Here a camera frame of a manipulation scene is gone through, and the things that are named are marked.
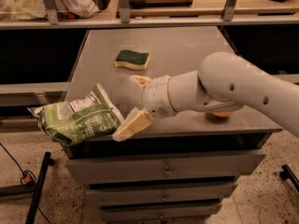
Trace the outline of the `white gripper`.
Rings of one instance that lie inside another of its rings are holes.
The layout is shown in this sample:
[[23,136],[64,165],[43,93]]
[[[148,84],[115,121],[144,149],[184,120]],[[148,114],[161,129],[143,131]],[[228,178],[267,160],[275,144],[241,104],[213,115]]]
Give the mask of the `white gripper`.
[[130,79],[140,88],[143,106],[147,109],[133,108],[124,122],[112,134],[114,141],[121,142],[148,128],[154,117],[165,119],[174,117],[177,111],[171,106],[168,85],[170,76],[150,77],[132,75]]

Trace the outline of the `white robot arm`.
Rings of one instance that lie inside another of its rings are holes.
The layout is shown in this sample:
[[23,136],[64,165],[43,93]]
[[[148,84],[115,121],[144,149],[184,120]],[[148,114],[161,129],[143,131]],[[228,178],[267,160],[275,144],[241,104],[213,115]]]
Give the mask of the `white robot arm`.
[[135,83],[142,90],[143,108],[134,108],[112,134],[118,142],[145,130],[154,119],[189,110],[230,113],[245,105],[299,136],[299,86],[233,53],[211,53],[195,71],[154,79],[136,77]]

